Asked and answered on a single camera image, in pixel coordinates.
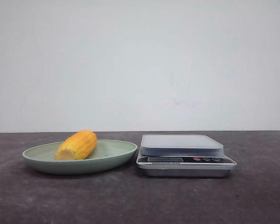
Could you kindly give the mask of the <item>silver digital kitchen scale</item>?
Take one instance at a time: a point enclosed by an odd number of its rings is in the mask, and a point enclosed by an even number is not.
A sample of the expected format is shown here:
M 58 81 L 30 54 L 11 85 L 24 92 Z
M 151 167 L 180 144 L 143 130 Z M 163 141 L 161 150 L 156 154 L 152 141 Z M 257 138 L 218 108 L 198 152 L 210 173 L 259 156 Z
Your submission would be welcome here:
M 225 177 L 237 163 L 224 146 L 201 134 L 146 134 L 136 164 L 148 176 Z

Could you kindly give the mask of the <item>green shallow plate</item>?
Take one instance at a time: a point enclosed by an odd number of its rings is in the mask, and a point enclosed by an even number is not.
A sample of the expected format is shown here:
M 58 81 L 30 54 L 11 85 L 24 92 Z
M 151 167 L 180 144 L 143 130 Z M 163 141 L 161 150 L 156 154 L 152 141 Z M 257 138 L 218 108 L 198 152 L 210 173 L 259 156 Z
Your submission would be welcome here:
M 57 175 L 89 174 L 116 168 L 135 155 L 138 146 L 121 140 L 98 140 L 91 154 L 84 160 L 56 161 L 55 152 L 61 142 L 47 143 L 22 153 L 27 165 L 37 171 Z

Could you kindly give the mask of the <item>yellow corn cob piece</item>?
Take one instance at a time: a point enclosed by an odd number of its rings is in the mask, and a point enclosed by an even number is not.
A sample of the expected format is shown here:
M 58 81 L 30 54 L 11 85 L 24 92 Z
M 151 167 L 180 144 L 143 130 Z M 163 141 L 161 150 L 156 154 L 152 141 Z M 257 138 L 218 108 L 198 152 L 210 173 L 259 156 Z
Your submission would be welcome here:
M 57 149 L 55 160 L 83 160 L 96 147 L 97 136 L 88 130 L 79 131 L 68 137 Z

